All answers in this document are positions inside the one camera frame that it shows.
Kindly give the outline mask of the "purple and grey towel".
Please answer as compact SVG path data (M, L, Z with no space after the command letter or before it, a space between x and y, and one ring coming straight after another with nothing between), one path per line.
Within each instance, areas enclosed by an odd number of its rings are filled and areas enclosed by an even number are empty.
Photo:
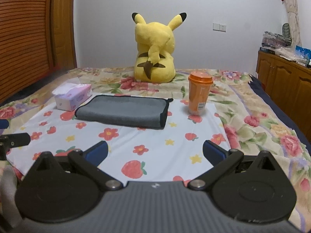
M164 129L173 99L97 95L75 111L79 120L102 124Z

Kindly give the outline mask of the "floral bed quilt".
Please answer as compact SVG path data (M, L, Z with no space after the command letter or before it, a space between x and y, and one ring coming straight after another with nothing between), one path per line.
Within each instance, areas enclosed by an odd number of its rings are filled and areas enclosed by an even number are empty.
M246 155L270 151L290 179L297 194L297 203L290 221L302 231L310 230L310 154L297 128L285 124L271 107L254 92L255 79L247 73L208 70L213 76L209 103L215 105L230 148ZM180 70L166 84L136 82L133 69L84 68L69 71L37 92L1 107L1 118L10 122L5 133L19 133L19 128L50 104L55 104L52 90L71 78L91 84L94 95L135 95L140 97L172 98L188 102L190 70ZM1 167L12 165L2 161ZM14 167L15 174L23 174Z

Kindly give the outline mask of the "purple tissue box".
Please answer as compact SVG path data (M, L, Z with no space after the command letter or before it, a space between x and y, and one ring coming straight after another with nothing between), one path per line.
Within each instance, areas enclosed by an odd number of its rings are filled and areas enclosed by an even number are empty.
M91 84L63 83L52 94L58 110L74 111L92 96Z

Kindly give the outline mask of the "white floral mat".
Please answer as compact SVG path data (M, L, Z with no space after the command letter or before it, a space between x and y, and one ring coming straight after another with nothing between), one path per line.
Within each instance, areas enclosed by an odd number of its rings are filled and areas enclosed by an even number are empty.
M27 146L11 149L7 160L26 174L39 155L50 151L65 156L74 149L87 150L104 140L108 156L100 169L123 183L128 181L183 181L211 168L203 155L206 140L230 148L214 104L201 116L188 112L186 100L173 100L162 130L122 127L75 118L73 112L50 104L34 115L19 132L30 135Z

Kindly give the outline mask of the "wooden door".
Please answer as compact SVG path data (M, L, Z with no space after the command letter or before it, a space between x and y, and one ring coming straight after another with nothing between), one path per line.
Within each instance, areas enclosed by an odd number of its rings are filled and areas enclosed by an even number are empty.
M77 68L74 27L74 0L51 0L51 41L54 66L61 70Z

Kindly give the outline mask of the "wooden cabinet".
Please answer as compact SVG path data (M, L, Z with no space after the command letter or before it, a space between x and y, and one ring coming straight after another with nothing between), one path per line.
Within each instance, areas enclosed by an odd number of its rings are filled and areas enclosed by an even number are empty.
M310 69L259 51L256 72L268 96L310 140Z

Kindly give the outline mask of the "orange lidded cup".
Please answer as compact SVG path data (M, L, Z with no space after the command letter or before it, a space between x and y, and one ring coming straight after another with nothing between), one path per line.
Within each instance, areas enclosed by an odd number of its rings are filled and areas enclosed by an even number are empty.
M208 96L213 85L213 77L205 72L193 71L189 81L189 113L201 115L205 112Z

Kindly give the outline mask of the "clutter on cabinet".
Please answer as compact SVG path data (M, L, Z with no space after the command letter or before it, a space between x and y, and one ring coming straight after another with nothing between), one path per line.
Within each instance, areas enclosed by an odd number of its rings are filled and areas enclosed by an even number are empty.
M310 68L310 49L298 45L294 47L288 23L282 26L282 34L264 32L260 51L283 57L288 61Z

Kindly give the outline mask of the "yellow Pikachu plush toy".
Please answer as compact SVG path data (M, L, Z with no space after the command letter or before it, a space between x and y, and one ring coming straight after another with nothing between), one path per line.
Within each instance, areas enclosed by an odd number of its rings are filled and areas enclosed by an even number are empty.
M139 13L132 14L138 50L134 66L136 81L161 84L175 78L172 53L176 42L173 31L186 18L186 13L180 13L165 25L159 22L146 23Z

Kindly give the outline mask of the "beige curtain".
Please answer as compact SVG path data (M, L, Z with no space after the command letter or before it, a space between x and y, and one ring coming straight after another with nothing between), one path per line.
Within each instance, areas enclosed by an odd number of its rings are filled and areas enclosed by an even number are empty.
M292 39L292 48L301 46L297 0L284 0Z

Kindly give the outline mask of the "white wall switch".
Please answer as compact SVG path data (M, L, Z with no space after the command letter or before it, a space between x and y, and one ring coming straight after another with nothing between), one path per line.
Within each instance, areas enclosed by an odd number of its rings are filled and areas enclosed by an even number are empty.
M213 30L219 31L219 32L226 32L227 27L226 25L218 24L218 23L213 23Z

